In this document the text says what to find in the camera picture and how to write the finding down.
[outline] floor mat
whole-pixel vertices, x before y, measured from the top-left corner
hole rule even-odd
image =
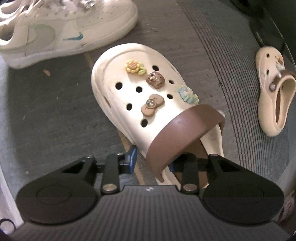
[[[296,108],[291,105],[286,127],[277,137],[269,138],[260,129],[260,92],[254,63],[259,46],[249,29],[248,18],[228,1],[177,2],[202,41],[218,77],[229,108],[240,165],[277,181],[295,158],[290,155],[296,143],[295,132],[290,132],[294,129],[290,119]]]

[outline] ribbed gray panel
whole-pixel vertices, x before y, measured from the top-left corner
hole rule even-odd
[[[219,79],[231,115],[240,165],[277,181],[289,162],[288,128],[269,138],[259,126],[260,87],[255,66],[259,46],[248,20],[231,4],[218,0],[177,2],[202,41]]]
[[[92,213],[61,226],[26,223],[14,241],[285,241],[289,235],[274,222],[237,226],[213,217],[197,196],[175,186],[126,186],[105,196]]]

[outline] shoe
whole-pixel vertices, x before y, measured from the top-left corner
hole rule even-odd
[[[285,69],[283,57],[274,47],[257,52],[256,68],[260,82],[259,123],[266,135],[274,137],[286,124],[296,91],[296,75]]]
[[[131,0],[35,0],[18,18],[0,23],[0,54],[20,69],[83,53],[122,38],[137,19]]]
[[[14,0],[0,6],[0,22],[9,18],[17,18],[21,12],[28,9],[30,0]]]
[[[159,184],[180,188],[182,174],[168,166],[184,152],[224,156],[223,115],[198,105],[197,95],[154,49],[130,43],[107,50],[94,65],[91,85],[106,116],[138,147]],[[205,173],[199,178],[205,186]]]

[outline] candy charm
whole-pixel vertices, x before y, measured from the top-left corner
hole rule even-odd
[[[155,114],[155,110],[157,107],[162,106],[165,102],[165,99],[157,94],[153,94],[149,96],[149,99],[142,106],[141,111],[145,116],[152,116]]]
[[[146,81],[148,84],[152,85],[155,89],[161,88],[165,84],[164,77],[159,72],[152,72],[147,74]]]
[[[130,60],[126,63],[126,71],[132,74],[138,73],[138,75],[143,75],[147,72],[144,65],[135,60]]]
[[[177,92],[179,92],[185,102],[189,104],[198,104],[198,96],[195,95],[192,89],[190,89],[188,86],[182,85],[179,89],[177,89]]]

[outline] gray floor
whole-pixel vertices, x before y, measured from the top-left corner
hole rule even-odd
[[[226,158],[276,181],[288,165],[287,160],[291,163],[292,159],[278,163],[272,158],[270,165],[266,166],[272,166],[270,171],[262,171],[262,168],[259,168],[260,163],[251,166],[246,162],[246,159],[250,159],[255,163],[258,157],[256,150],[262,144],[259,142],[260,138],[245,138],[251,135],[253,130],[257,131],[253,133],[254,136],[263,135],[254,114],[257,111],[256,105],[247,101],[245,106],[252,113],[250,118],[256,128],[250,129],[252,126],[246,124],[239,133],[240,129],[234,124],[238,110],[234,112],[229,107],[230,95],[225,95],[226,87],[221,84],[221,76],[217,75],[215,64],[205,45],[206,39],[201,38],[202,28],[196,24],[197,18],[194,20],[189,11],[193,4],[192,9],[200,9],[198,14],[207,20],[213,12],[203,9],[202,5],[205,4],[205,8],[206,3],[197,0],[135,2],[139,9],[137,26],[120,41],[92,51],[91,61],[94,62],[105,50],[121,43],[136,42],[156,49],[177,68],[187,85],[199,96],[201,103],[210,104],[225,112],[223,148]],[[227,9],[225,21],[232,21],[232,15],[244,23],[245,29],[233,35],[232,40],[243,49],[244,45],[240,42],[242,37],[237,36],[248,36],[250,42],[247,46],[251,50],[246,50],[247,55],[254,57],[259,46],[247,29],[247,18],[228,5],[228,2],[211,0],[208,4]],[[218,31],[215,21],[209,20],[211,29]],[[215,43],[215,38],[206,43],[219,46],[219,43]],[[225,63],[232,63],[233,58],[229,56]],[[255,91],[256,86],[258,87],[256,70],[253,59],[250,61],[244,71],[252,77],[247,80],[253,81],[252,88]],[[43,73],[44,69],[50,71],[50,77]],[[8,69],[0,60],[0,164],[14,197],[24,184],[82,156],[95,155],[101,159],[110,153],[124,150],[116,128],[96,103],[90,76],[91,69],[84,55],[48,60],[23,70]],[[237,79],[244,81],[243,76],[238,76]],[[238,92],[234,94],[239,95],[240,86],[237,85],[237,88]],[[253,98],[251,103],[257,103],[258,89],[251,97],[243,96]],[[287,130],[279,140],[285,139],[286,134]],[[248,149],[247,144],[250,141],[255,143]],[[277,143],[266,137],[264,141],[263,145],[268,150],[274,148]],[[139,164],[145,183],[155,183],[144,162],[140,161]],[[283,180],[282,188],[285,188],[289,181]],[[135,175],[123,176],[121,182],[135,184],[138,180]]]

